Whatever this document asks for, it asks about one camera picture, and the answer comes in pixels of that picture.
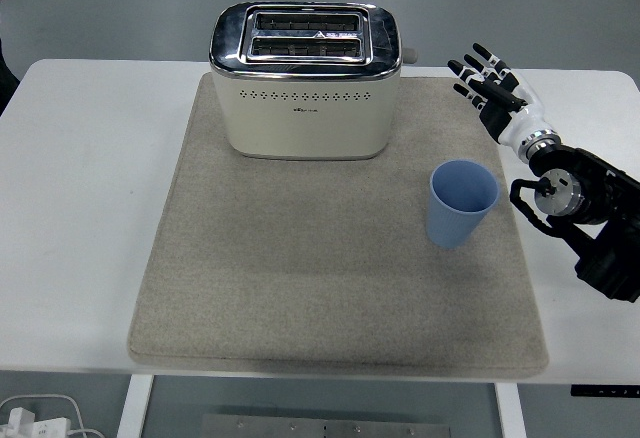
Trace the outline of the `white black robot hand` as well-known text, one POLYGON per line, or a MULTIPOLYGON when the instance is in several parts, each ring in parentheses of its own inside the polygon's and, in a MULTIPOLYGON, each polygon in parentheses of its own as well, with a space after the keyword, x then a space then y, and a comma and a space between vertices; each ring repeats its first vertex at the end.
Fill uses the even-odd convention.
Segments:
POLYGON ((555 131, 544 120, 545 109, 531 85, 507 63, 479 43, 464 61, 450 60, 448 68, 458 81, 453 89, 479 112, 489 136, 511 148, 526 162, 541 140, 557 142, 555 131))

